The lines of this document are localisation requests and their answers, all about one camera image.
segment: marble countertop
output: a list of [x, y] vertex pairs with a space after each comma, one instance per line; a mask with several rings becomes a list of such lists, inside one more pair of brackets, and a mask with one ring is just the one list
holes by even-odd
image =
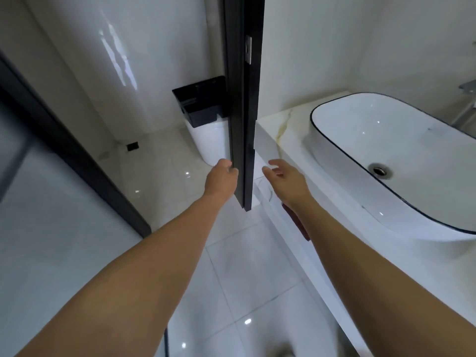
[[476, 241], [431, 242], [403, 238], [370, 216], [314, 160], [306, 146], [312, 110], [348, 91], [260, 118], [255, 150], [282, 157], [306, 176], [317, 201], [347, 229], [416, 282], [476, 325]]

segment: oval vessel sink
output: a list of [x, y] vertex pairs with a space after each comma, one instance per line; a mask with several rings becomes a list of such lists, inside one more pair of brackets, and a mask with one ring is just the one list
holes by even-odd
[[402, 101], [344, 96], [311, 113], [316, 161], [403, 237], [476, 238], [476, 140]]

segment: forearm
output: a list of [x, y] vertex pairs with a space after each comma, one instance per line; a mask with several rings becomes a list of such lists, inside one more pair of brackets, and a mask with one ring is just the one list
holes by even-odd
[[375, 356], [476, 355], [476, 329], [312, 198], [293, 207]]
[[200, 198], [116, 258], [19, 356], [153, 356], [222, 204]]

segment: black door frame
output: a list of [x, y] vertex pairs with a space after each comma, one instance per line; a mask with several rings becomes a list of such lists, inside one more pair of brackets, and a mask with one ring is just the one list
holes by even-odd
[[143, 238], [149, 224], [0, 51], [0, 100]]
[[[220, 0], [230, 152], [240, 171], [235, 196], [246, 211], [253, 196], [264, 8], [265, 0]], [[251, 64], [245, 61], [246, 36], [252, 40]]]

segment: red object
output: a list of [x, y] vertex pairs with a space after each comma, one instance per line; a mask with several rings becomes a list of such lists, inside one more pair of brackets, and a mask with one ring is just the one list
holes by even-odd
[[285, 204], [282, 204], [283, 206], [283, 209], [286, 210], [286, 212], [289, 214], [289, 216], [291, 217], [291, 219], [293, 220], [294, 224], [296, 225], [296, 227], [299, 229], [299, 231], [301, 232], [302, 236], [304, 237], [304, 239], [306, 239], [307, 241], [311, 240], [311, 238], [309, 238], [309, 234], [307, 234], [306, 232], [306, 229], [304, 228], [304, 226], [302, 225], [301, 221], [299, 220], [298, 216]]

